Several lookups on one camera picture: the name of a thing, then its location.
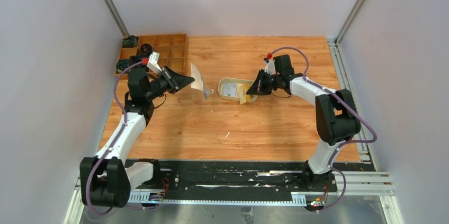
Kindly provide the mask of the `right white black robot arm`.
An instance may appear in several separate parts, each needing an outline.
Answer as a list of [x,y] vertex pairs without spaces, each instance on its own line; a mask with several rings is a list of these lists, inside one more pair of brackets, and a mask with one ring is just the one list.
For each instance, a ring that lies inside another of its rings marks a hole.
[[270,95],[274,90],[284,90],[289,95],[306,100],[315,107],[318,144],[303,171],[303,186],[315,191],[331,172],[339,146],[360,132],[361,123],[352,94],[347,89],[329,89],[312,81],[303,73],[295,73],[289,55],[264,58],[264,69],[259,70],[249,95]]

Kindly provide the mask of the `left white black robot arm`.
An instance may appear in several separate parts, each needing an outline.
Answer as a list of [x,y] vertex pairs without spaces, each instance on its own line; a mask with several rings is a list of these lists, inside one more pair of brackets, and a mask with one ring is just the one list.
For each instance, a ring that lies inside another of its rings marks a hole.
[[165,66],[155,77],[138,62],[122,71],[128,77],[128,91],[121,103],[118,126],[106,144],[93,156],[85,157],[79,165],[82,202],[95,207],[124,208],[131,191],[142,184],[150,189],[161,185],[162,174],[156,159],[144,158],[126,167],[129,152],[139,135],[149,124],[154,110],[153,101],[166,94],[175,94],[195,78],[174,72]]

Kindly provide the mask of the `yellow card from holder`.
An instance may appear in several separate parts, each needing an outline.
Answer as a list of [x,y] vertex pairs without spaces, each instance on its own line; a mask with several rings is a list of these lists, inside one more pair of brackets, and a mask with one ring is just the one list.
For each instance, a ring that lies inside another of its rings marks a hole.
[[237,94],[239,97],[240,104],[255,102],[256,98],[254,98],[250,94],[247,94],[247,91],[249,90],[249,88],[250,88],[250,85],[248,83],[243,83],[238,87]]

